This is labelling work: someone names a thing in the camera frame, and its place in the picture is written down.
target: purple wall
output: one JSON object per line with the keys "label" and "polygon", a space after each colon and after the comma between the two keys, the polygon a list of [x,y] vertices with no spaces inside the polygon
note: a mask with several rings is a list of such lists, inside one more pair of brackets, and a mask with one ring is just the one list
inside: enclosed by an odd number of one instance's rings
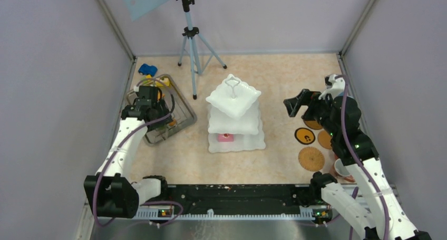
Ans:
{"label": "purple wall", "polygon": [[94,0],[0,0],[0,239],[72,239],[130,60]]}
{"label": "purple wall", "polygon": [[444,239],[447,1],[379,0],[346,59],[403,208],[418,229]]}
{"label": "purple wall", "polygon": [[[123,0],[106,0],[135,55],[179,54],[186,19],[170,0],[132,22]],[[196,0],[194,26],[219,53],[335,52],[368,0]],[[199,52],[208,50],[200,42]]]}

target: metal tray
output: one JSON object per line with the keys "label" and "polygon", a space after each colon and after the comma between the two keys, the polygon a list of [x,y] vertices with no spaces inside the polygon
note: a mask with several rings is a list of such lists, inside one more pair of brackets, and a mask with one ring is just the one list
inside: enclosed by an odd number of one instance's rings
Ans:
{"label": "metal tray", "polygon": [[[168,88],[169,91],[171,91],[174,94],[173,96],[176,102],[176,107],[174,109],[174,112],[172,113],[172,116],[175,118],[177,123],[173,127],[166,126],[165,128],[155,129],[146,133],[145,141],[146,144],[149,146],[154,146],[157,143],[168,139],[169,137],[189,127],[190,125],[196,123],[197,121],[196,113],[189,105],[188,101],[185,99],[185,97],[181,93],[180,89],[177,87],[172,77],[170,75],[163,74],[155,78],[157,79],[168,78],[170,81]],[[168,108],[170,109],[172,107],[172,101],[171,97],[169,96],[169,91],[165,87],[161,87],[160,89],[166,95],[164,99],[166,101],[166,104],[168,105]],[[130,90],[127,93],[126,100],[128,104],[132,104],[136,98],[137,94],[134,92],[134,90]]]}

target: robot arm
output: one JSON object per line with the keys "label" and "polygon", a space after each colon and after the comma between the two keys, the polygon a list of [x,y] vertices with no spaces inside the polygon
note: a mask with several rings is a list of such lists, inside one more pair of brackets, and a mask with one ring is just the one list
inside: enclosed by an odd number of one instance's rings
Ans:
{"label": "robot arm", "polygon": [[343,97],[339,94],[343,92],[345,81],[341,76],[330,75],[326,77],[325,82],[327,89],[323,93],[303,89],[298,96],[284,100],[284,105],[290,117],[294,117],[302,105],[308,106],[302,118],[316,120],[332,136],[333,151],[356,180],[371,212],[364,210],[347,195],[330,174],[321,174],[320,172],[314,174],[310,181],[314,198],[332,205],[352,225],[362,239],[380,239],[379,236],[382,237],[385,232],[385,215],[381,202],[381,196],[383,196],[390,218],[389,240],[431,239],[428,233],[416,229],[400,207],[393,192],[390,191],[391,188],[382,171],[377,150],[371,139],[359,129],[360,109],[357,107],[356,101],[348,97],[344,117],[346,133],[363,166],[379,186],[380,193],[376,192],[365,172],[356,164],[342,135]]}
{"label": "robot arm", "polygon": [[[169,116],[163,121],[142,127],[150,121],[166,116],[170,111],[157,87],[140,86],[137,96],[134,103],[126,106],[122,111],[118,134],[104,163],[94,176],[87,176],[84,181],[85,193],[90,208],[93,210],[94,189],[98,184],[100,173],[104,173],[99,183],[96,201],[98,216],[132,218],[139,205],[159,196],[161,189],[166,185],[166,181],[157,176],[145,177],[137,183],[129,183],[129,173],[141,139],[147,132],[172,121],[172,117]],[[129,137],[125,143],[119,147],[127,136]],[[113,153],[116,154],[109,167],[105,169]]]}

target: light blue tripod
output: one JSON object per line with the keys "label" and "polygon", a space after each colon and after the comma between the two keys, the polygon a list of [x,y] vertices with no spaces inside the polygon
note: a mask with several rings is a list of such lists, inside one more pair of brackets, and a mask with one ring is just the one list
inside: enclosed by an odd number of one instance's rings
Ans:
{"label": "light blue tripod", "polygon": [[[197,27],[192,27],[191,14],[189,13],[189,5],[193,5],[193,4],[195,4],[194,0],[182,0],[183,11],[185,13],[186,22],[187,22],[188,26],[184,28],[184,33],[182,34],[183,35],[183,44],[182,44],[182,49],[180,52],[180,60],[179,60],[178,65],[181,66],[181,60],[182,60],[183,54],[185,52],[184,48],[186,46],[186,40],[188,40],[188,42],[189,42],[189,58],[191,60],[192,98],[197,99],[196,78],[195,78],[196,73],[201,75],[203,73],[203,71],[205,70],[205,68],[207,67],[208,63],[211,61],[211,58],[213,56],[216,57],[216,59],[220,62],[220,64],[222,65],[222,67],[224,69],[226,69],[227,66],[222,61],[222,59],[217,55],[217,53],[214,51],[214,49],[212,49],[212,47],[207,42],[205,37],[203,37],[199,33],[199,29]],[[202,68],[200,66],[199,54],[197,53],[196,40],[194,39],[195,35],[199,35],[199,38],[207,46],[207,48],[211,51],[211,55],[210,55],[207,63]]]}

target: blue toy car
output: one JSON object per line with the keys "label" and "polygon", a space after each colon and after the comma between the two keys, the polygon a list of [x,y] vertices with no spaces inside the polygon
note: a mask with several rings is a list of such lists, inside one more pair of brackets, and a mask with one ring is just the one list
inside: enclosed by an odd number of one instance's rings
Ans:
{"label": "blue toy car", "polygon": [[157,72],[157,67],[155,66],[150,66],[147,64],[143,64],[141,65],[141,67],[138,69],[138,73],[140,73],[140,75],[151,75],[151,76],[155,76],[156,72]]}

